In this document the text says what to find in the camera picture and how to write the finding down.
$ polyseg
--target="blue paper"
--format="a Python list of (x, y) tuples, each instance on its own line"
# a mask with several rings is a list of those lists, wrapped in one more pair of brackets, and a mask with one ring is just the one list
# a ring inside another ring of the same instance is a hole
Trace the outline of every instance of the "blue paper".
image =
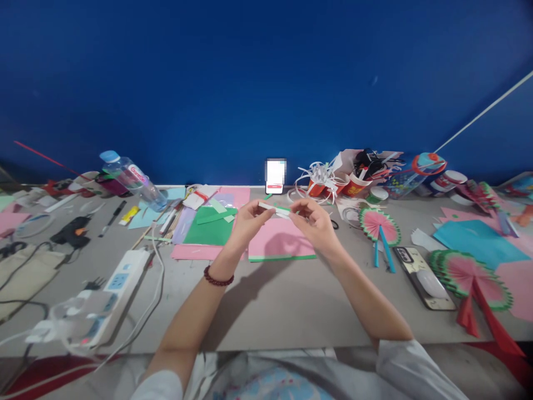
[(478, 219), (446, 222), (433, 236), (450, 249), (472, 254), (493, 271), (502, 263), (531, 259)]
[[(185, 197), (185, 188), (172, 188), (162, 190), (161, 192), (169, 201)], [(135, 217), (133, 217), (132, 221), (128, 225), (128, 229), (148, 228), (152, 224), (152, 221), (157, 219), (159, 214), (161, 214), (158, 211), (153, 211), (151, 208), (148, 208), (147, 204), (143, 201), (139, 202), (139, 208), (140, 211), (135, 215)], [(165, 212), (161, 218), (158, 219), (157, 224), (164, 223), (171, 211), (172, 210), (169, 209), (169, 211)]]

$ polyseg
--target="phone case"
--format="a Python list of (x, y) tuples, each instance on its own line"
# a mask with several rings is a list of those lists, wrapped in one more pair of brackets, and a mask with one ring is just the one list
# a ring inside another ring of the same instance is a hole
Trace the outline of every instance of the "phone case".
[(416, 277), (416, 273), (421, 269), (431, 271), (431, 273), (433, 273), (433, 271), (416, 248), (394, 247), (393, 250), (396, 254), (397, 259), (400, 261), (404, 271), (409, 276), (409, 280), (411, 280), (411, 283), (415, 287), (415, 290), (418, 292), (420, 299), (428, 309), (434, 311), (457, 310), (457, 306), (450, 298), (448, 293), (446, 293), (446, 298), (435, 298), (430, 296), (422, 287), (422, 284)]

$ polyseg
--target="phone on stand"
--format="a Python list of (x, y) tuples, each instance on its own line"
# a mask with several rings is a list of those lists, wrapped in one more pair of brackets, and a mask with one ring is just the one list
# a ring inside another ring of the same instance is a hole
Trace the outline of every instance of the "phone on stand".
[(436, 298), (431, 296), (420, 283), (417, 276), (418, 271), (428, 271), (433, 274), (435, 279), (437, 277), (417, 249), (414, 247), (394, 247), (393, 250), (426, 308), (434, 311), (457, 310), (457, 306), (447, 292), (444, 298)]
[(265, 162), (265, 191), (267, 194), (282, 194), (287, 167), (286, 158), (267, 158)]

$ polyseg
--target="purple paper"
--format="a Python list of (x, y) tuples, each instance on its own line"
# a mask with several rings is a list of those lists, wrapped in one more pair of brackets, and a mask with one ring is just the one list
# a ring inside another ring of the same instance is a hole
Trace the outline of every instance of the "purple paper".
[[(233, 200), (235, 196), (233, 196), (231, 193), (216, 193), (213, 198), (219, 201), (225, 207), (233, 207)], [(172, 243), (183, 243), (195, 216), (195, 210), (189, 207), (183, 208), (182, 213), (179, 216), (178, 224), (176, 225), (176, 229), (174, 230), (174, 234), (172, 236)]]

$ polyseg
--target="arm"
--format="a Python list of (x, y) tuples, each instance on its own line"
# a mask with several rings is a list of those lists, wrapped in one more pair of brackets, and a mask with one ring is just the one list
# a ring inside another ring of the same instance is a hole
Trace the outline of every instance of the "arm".
[(378, 348), (380, 339), (413, 339), (413, 333), (400, 313), (340, 244), (328, 213), (311, 199), (296, 201), (291, 211), (290, 219), (328, 260), (374, 347)]
[[(227, 281), (232, 277), (250, 240), (274, 214), (275, 210), (265, 210), (258, 204), (259, 200), (254, 200), (239, 210), (228, 243), (209, 268), (213, 279)], [(143, 380), (168, 369), (178, 375), (184, 389), (187, 387), (196, 355), (225, 290), (204, 278), (200, 280), (167, 328)]]

